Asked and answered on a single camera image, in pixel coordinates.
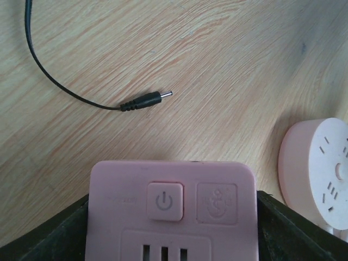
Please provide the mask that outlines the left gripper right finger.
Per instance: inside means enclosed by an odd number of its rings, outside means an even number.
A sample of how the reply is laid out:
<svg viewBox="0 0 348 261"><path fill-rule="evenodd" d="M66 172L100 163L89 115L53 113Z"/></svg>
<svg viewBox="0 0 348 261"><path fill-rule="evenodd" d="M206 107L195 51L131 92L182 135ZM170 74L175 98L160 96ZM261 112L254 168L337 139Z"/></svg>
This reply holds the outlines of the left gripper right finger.
<svg viewBox="0 0 348 261"><path fill-rule="evenodd" d="M347 243L257 191L259 260L347 260Z"/></svg>

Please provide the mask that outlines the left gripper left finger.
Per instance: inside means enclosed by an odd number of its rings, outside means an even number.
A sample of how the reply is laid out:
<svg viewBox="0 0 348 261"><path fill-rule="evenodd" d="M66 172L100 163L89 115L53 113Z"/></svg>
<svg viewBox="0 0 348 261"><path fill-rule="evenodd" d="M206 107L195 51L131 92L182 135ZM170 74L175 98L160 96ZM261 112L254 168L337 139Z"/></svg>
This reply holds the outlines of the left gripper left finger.
<svg viewBox="0 0 348 261"><path fill-rule="evenodd" d="M85 195L25 235L1 247L1 260L84 260L88 220Z"/></svg>

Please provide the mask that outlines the pink round socket base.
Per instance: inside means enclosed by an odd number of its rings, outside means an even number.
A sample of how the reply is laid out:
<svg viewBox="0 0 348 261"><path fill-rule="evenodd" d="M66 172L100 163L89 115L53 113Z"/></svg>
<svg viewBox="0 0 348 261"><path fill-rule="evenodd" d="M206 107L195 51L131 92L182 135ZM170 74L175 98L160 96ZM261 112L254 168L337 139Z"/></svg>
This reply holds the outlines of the pink round socket base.
<svg viewBox="0 0 348 261"><path fill-rule="evenodd" d="M347 123L331 117L294 124L277 168L287 206L347 241Z"/></svg>

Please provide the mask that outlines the pink cube socket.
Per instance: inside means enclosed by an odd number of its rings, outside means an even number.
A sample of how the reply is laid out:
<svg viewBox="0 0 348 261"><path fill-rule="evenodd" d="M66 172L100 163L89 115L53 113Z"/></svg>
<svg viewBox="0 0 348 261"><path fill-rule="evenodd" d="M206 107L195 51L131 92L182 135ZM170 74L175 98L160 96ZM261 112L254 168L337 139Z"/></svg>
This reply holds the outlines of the pink cube socket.
<svg viewBox="0 0 348 261"><path fill-rule="evenodd" d="M235 162L101 161L86 260L258 260L256 180Z"/></svg>

